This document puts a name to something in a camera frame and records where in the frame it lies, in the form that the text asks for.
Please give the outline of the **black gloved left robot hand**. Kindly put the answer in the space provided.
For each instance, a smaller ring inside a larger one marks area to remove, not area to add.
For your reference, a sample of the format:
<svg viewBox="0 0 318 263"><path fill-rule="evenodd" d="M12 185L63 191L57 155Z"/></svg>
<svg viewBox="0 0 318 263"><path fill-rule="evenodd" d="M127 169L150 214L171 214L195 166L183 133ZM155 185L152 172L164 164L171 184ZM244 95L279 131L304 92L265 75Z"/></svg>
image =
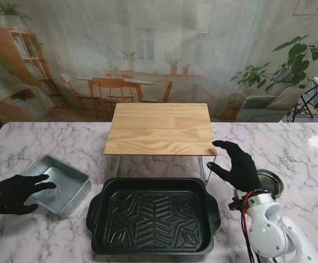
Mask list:
<svg viewBox="0 0 318 263"><path fill-rule="evenodd" d="M0 214L26 215L38 209L38 205L25 205L34 193L54 189L56 184L45 182L46 174L36 176L14 175L0 182Z"/></svg>

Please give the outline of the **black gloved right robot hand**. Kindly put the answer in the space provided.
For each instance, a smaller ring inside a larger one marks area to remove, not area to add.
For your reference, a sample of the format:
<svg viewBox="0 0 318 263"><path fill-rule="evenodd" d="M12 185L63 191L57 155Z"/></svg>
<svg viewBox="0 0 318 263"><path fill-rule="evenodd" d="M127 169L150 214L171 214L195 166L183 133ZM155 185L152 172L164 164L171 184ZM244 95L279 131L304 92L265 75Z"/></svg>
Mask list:
<svg viewBox="0 0 318 263"><path fill-rule="evenodd" d="M212 172L242 192L250 192L262 188L255 162L250 154L243 151L234 142L216 140L212 144L215 147L224 149L231 159L230 170L225 170L214 162L208 162L207 167Z"/></svg>

